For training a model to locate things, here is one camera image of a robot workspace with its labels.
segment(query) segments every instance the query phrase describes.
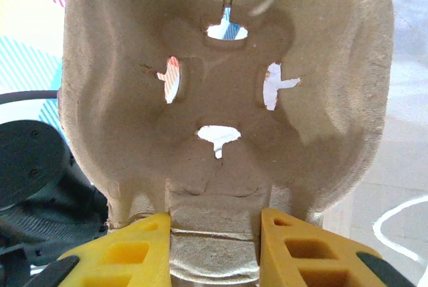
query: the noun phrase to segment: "colorful striped background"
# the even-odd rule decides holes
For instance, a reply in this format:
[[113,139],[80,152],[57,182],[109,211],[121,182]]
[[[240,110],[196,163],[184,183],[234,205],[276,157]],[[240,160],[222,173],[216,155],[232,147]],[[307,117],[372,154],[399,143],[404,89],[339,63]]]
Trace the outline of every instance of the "colorful striped background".
[[[65,4],[66,0],[0,0],[1,93],[60,87]],[[242,35],[240,26],[229,22],[229,14],[226,9],[211,37],[235,39]],[[166,98],[171,102],[179,83],[177,59],[171,58],[167,74],[158,76],[165,81]],[[34,102],[37,104],[31,109],[38,112],[36,118],[60,129],[56,101]],[[6,120],[13,120],[13,114],[8,114]]]

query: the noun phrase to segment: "black cable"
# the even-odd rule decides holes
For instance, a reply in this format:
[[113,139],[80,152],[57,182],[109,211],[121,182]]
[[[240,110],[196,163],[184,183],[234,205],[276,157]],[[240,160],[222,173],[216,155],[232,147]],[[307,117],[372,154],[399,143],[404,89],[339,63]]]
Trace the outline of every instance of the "black cable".
[[46,100],[49,98],[57,98],[58,91],[42,90],[42,91],[22,91],[0,94],[0,105],[26,100]]

